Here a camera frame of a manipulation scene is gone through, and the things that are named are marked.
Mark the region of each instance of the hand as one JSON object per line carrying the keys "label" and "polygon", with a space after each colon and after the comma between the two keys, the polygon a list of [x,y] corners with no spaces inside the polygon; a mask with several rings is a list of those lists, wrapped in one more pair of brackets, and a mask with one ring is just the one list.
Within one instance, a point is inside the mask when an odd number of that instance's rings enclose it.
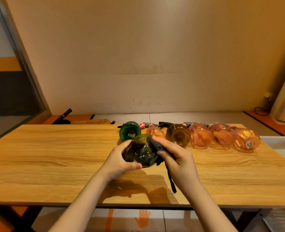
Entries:
{"label": "hand", "polygon": [[174,160],[166,151],[157,152],[164,159],[174,183],[187,197],[194,185],[201,184],[192,152],[164,138],[152,136],[152,139],[162,144],[176,157]]}
{"label": "hand", "polygon": [[98,172],[106,177],[108,182],[121,176],[122,173],[126,171],[137,170],[143,167],[140,163],[126,162],[122,158],[122,151],[130,144],[130,142],[131,140],[127,140],[113,148],[106,161],[98,170]]}

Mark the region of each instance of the right hand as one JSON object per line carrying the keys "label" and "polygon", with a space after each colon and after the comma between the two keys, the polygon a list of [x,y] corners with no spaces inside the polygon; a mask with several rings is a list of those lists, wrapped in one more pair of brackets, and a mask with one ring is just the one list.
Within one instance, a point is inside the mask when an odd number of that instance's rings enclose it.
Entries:
{"label": "right hand", "polygon": [[189,195],[193,187],[201,184],[192,152],[164,138],[152,136],[152,139],[174,154],[176,160],[166,151],[157,152],[164,159],[174,183],[185,196]]}

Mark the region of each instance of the brown bottle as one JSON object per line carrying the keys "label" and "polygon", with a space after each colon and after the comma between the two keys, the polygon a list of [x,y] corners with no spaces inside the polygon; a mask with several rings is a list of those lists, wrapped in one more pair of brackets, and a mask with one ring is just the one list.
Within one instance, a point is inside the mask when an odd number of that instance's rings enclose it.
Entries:
{"label": "brown bottle", "polygon": [[259,135],[250,129],[235,128],[237,135],[235,145],[241,149],[253,150],[257,148],[261,143]]}
{"label": "brown bottle", "polygon": [[210,129],[201,123],[193,123],[189,127],[191,134],[191,144],[198,147],[206,147],[213,140],[213,134]]}
{"label": "brown bottle", "polygon": [[232,145],[236,140],[236,133],[229,125],[215,123],[213,125],[209,125],[209,129],[213,132],[215,142],[224,147]]}
{"label": "brown bottle", "polygon": [[165,138],[164,132],[158,127],[155,127],[154,125],[149,125],[146,133],[160,138]]}
{"label": "brown bottle", "polygon": [[186,148],[190,142],[190,131],[187,126],[182,124],[171,124],[166,132],[166,139]]}

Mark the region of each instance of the orange hand print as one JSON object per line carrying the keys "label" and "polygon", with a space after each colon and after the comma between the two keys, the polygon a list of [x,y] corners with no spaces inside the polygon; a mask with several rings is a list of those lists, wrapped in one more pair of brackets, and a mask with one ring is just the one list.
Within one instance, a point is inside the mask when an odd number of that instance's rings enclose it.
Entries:
{"label": "orange hand print", "polygon": [[139,228],[145,228],[149,223],[150,212],[148,210],[139,210],[139,219],[134,218]]}

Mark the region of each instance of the left hand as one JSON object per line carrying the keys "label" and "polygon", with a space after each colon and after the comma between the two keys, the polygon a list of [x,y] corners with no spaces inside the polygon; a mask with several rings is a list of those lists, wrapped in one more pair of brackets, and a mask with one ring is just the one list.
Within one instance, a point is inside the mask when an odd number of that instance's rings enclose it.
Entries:
{"label": "left hand", "polygon": [[101,172],[108,181],[121,176],[126,171],[137,170],[143,167],[140,163],[126,162],[122,158],[122,151],[130,144],[130,142],[131,140],[127,140],[113,148],[102,167],[98,170],[98,172]]}

